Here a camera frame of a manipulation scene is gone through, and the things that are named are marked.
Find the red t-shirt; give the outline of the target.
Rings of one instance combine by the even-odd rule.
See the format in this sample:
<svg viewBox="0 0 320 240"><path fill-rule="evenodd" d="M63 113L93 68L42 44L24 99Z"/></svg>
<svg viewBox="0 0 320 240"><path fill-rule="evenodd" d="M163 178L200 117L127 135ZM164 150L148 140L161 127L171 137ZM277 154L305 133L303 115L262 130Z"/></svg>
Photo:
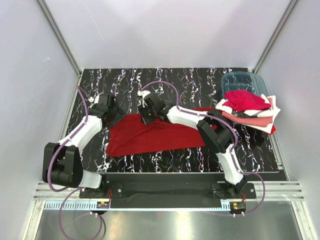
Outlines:
<svg viewBox="0 0 320 240"><path fill-rule="evenodd" d="M203 147L198 130L156 120L145 125L141 115L128 114L109 130L106 153L110 157Z"/></svg>

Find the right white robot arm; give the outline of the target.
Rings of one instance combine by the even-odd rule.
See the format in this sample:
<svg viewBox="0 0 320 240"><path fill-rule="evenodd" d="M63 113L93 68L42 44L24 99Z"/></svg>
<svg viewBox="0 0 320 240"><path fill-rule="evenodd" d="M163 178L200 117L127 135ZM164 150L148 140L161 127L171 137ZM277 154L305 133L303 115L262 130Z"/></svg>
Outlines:
<svg viewBox="0 0 320 240"><path fill-rule="evenodd" d="M244 194L247 180L234 151L237 135L219 110L197 111L166 104L155 92L148 90L139 91L137 95L141 98L138 111L145 125L160 120L197 130L204 145L216 154L222 166L225 185L220 193L235 199Z"/></svg>

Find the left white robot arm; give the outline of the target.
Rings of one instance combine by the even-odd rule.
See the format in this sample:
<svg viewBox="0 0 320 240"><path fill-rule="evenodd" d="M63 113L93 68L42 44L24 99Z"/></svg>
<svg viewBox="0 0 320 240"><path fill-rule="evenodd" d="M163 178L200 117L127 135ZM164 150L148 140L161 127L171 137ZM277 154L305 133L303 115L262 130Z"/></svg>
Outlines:
<svg viewBox="0 0 320 240"><path fill-rule="evenodd" d="M103 129L119 123L126 113L120 108L114 95L100 94L93 106L85 109L85 116L66 137L44 147L42 180L54 192L67 188L90 188L97 198L108 193L101 174L83 169L82 152L92 138Z"/></svg>

